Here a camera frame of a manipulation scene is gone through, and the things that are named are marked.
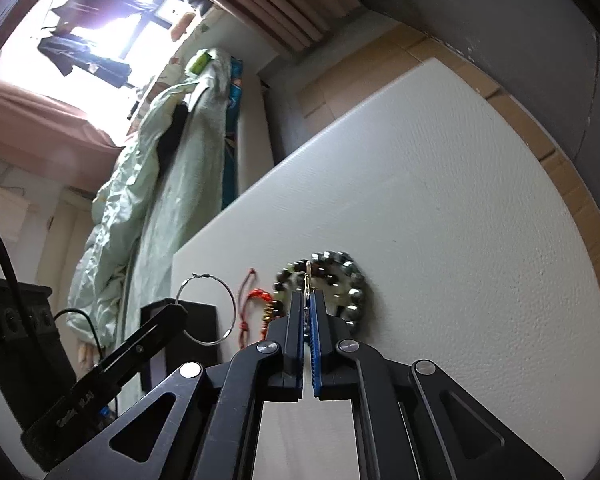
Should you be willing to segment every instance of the silver ring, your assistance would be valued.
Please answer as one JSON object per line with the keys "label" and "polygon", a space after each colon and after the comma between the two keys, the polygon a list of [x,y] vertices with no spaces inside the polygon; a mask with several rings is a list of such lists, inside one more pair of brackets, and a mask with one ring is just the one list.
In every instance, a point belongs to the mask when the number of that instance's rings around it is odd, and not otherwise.
{"label": "silver ring", "polygon": [[224,288],[226,289],[226,291],[229,293],[229,296],[231,297],[231,303],[234,306],[234,318],[231,321],[231,326],[229,327],[229,330],[227,330],[220,339],[218,339],[217,341],[200,341],[200,339],[196,339],[195,337],[193,337],[189,332],[187,332],[186,330],[183,330],[184,335],[187,336],[189,339],[191,339],[192,341],[195,341],[196,343],[198,343],[199,345],[202,346],[215,346],[215,345],[219,345],[222,341],[224,341],[225,339],[227,339],[229,337],[229,334],[233,331],[234,326],[235,326],[235,319],[238,316],[238,308],[235,305],[235,298],[234,298],[234,294],[231,292],[231,289],[229,288],[229,286],[223,282],[220,278],[217,278],[216,276],[212,275],[212,274],[196,274],[193,273],[191,275],[190,278],[187,278],[186,280],[184,280],[182,282],[182,285],[180,285],[180,288],[178,289],[178,293],[176,294],[176,299],[173,302],[174,304],[180,304],[180,295],[183,291],[183,289],[187,286],[187,284],[191,281],[191,280],[195,280],[196,278],[211,278],[212,280],[216,280],[216,282],[220,283],[222,286],[224,286]]}

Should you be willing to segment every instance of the white board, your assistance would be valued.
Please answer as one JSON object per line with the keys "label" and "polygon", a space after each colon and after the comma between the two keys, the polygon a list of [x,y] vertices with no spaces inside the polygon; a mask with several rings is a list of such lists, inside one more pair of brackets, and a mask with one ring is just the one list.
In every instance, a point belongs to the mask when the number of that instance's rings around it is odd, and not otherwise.
{"label": "white board", "polygon": [[[567,480],[600,451],[600,292],[560,195],[516,133],[430,60],[327,127],[175,256],[237,290],[271,288],[287,262],[344,250],[366,275],[362,340],[437,362]],[[195,280],[184,299],[216,304]],[[253,307],[252,336],[260,327]],[[237,350],[237,332],[224,345]],[[268,404],[254,478],[356,478],[350,407]]]}

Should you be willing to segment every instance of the yellow object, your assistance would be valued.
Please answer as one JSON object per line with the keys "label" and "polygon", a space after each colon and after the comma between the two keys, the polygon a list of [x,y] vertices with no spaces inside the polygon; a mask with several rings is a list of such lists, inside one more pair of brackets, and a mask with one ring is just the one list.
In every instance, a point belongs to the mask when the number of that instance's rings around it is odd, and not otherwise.
{"label": "yellow object", "polygon": [[187,67],[185,68],[185,72],[191,75],[200,75],[205,69],[207,63],[209,63],[209,61],[212,59],[213,58],[211,57],[211,54],[208,53],[206,48],[203,48],[189,60]]}

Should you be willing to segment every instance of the light green blanket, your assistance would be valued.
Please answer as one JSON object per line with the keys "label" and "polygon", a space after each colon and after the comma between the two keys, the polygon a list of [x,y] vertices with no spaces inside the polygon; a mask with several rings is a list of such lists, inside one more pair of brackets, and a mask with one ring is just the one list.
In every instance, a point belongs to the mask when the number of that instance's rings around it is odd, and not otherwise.
{"label": "light green blanket", "polygon": [[[142,306],[170,295],[173,255],[221,210],[230,57],[219,50],[210,53],[214,60],[200,76],[154,99],[138,138],[121,152],[111,179],[93,202],[95,227],[75,271],[68,306],[91,317],[103,346],[138,329]],[[189,119],[157,188],[157,142],[183,100],[189,104]],[[124,326],[118,327],[125,267],[141,234]],[[81,340],[94,342],[83,316],[69,314],[67,325]]]}

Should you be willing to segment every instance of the blue gripper pad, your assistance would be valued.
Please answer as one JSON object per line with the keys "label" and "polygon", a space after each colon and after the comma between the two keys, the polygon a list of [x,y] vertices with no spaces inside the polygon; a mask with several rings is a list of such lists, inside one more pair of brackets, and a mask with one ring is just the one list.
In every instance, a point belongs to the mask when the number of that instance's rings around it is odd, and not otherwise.
{"label": "blue gripper pad", "polygon": [[304,308],[298,309],[298,372],[296,373],[296,389],[302,399],[302,383],[304,381]]}
{"label": "blue gripper pad", "polygon": [[318,320],[315,296],[309,299],[309,345],[311,349],[311,380],[314,384],[314,396],[318,397],[322,389],[322,370],[320,369],[320,341],[318,340]]}

